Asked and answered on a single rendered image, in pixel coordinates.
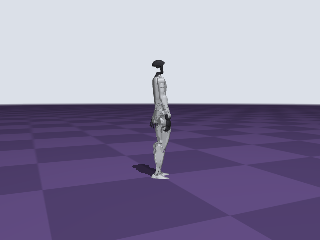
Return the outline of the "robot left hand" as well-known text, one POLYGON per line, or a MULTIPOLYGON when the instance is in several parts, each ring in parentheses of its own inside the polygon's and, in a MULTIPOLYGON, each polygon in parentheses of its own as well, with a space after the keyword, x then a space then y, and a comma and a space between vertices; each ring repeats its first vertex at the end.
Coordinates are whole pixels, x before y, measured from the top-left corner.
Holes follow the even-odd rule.
MULTIPOLYGON (((153 115, 154 116, 154 115, 153 115)), ((150 127, 152 128, 156 128, 157 124, 153 124, 153 121, 151 120, 151 123, 150 123, 150 127), (151 125, 152 124, 152 125, 151 125)))

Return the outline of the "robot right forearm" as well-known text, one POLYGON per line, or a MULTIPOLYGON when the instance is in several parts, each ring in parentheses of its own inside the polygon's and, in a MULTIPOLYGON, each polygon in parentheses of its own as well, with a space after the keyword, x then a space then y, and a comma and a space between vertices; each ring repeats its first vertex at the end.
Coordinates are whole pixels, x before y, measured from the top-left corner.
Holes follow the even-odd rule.
POLYGON ((169 109, 169 106, 168 106, 168 97, 167 96, 163 96, 162 97, 162 104, 161 105, 163 107, 165 117, 166 117, 166 115, 168 115, 168 118, 171 118, 170 109, 169 109))

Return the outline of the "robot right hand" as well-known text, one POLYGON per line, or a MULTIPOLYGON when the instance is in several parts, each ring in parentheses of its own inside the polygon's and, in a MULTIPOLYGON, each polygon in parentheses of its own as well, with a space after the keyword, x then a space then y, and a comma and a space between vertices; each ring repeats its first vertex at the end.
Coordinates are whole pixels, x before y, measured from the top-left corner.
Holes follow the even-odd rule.
POLYGON ((170 121, 171 118, 169 118, 168 115, 166 114, 165 119, 166 119, 166 129, 164 130, 164 132, 168 132, 171 130, 171 126, 172 126, 171 121, 170 121))

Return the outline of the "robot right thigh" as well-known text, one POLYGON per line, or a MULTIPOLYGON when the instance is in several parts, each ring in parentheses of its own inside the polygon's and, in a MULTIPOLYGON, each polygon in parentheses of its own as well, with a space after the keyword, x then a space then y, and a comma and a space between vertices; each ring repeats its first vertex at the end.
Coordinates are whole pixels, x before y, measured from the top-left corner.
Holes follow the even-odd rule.
MULTIPOLYGON (((158 144, 157 146, 162 146, 163 147, 163 151, 164 151, 165 148, 167 147, 168 143, 169 143, 169 140, 170 140, 171 127, 170 127, 170 130, 168 132, 165 132, 166 123, 167 123, 165 115, 160 115, 159 116, 158 123, 159 123, 160 126, 163 126, 163 127, 161 129, 161 141, 162 141, 162 143, 158 144)), ((156 149, 156 147, 155 147, 155 149, 156 149)))

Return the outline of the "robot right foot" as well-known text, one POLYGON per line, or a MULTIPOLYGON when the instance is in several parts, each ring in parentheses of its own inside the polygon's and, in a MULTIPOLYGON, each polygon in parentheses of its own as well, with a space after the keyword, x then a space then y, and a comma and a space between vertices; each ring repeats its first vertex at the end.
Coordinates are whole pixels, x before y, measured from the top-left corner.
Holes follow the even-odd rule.
POLYGON ((163 175, 155 175, 155 174, 153 174, 152 176, 151 176, 151 178, 152 179, 162 179, 162 180, 168 180, 168 179, 170 179, 170 178, 168 178, 168 177, 165 177, 165 176, 163 176, 163 175))

